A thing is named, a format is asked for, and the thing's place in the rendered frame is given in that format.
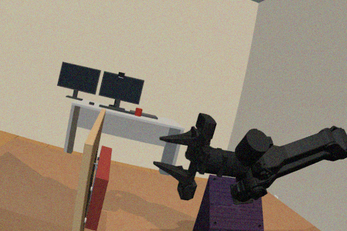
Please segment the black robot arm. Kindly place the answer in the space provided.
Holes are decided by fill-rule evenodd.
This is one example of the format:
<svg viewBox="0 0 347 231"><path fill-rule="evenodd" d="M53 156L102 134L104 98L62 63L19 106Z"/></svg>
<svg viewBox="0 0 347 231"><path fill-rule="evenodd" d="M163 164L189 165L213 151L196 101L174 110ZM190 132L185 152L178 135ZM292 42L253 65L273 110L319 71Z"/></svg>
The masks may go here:
<svg viewBox="0 0 347 231"><path fill-rule="evenodd" d="M347 134L341 127L332 126L284 146L274 146L271 136L250 129L230 153L231 164L225 176L240 181L230 184L233 202L247 204L268 194L267 188L277 178L322 160L347 158Z"/></svg>

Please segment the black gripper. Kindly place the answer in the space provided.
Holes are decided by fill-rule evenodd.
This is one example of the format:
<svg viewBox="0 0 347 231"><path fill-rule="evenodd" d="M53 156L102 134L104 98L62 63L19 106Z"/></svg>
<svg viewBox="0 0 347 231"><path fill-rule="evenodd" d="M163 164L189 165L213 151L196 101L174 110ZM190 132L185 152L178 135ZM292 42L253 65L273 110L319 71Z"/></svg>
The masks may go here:
<svg viewBox="0 0 347 231"><path fill-rule="evenodd" d="M183 166L153 162L153 164L179 181L177 190L181 200L190 200L194 197L197 185L195 182L196 173L204 175L209 173L222 178L229 171L231 164L231 153L221 148L205 147L206 139L212 139L216 128L215 120L203 113L199 113L196 128L173 136L160 136L159 139L165 142L181 144L195 147L192 153L188 170Z"/></svg>

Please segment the dark red picture frame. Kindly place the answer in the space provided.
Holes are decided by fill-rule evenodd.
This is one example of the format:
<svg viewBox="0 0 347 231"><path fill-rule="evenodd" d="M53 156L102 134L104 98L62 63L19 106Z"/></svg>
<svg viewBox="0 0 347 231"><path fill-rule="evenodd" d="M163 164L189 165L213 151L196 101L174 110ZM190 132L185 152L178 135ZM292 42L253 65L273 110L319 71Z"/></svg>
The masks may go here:
<svg viewBox="0 0 347 231"><path fill-rule="evenodd" d="M85 218L85 228L97 231L97 226L106 194L106 188L109 181L109 172L111 164L112 148L102 146L101 153L97 157L98 163L95 167L96 174L94 178L93 186L91 187L91 199L89 202L89 208L87 212L87 218Z"/></svg>

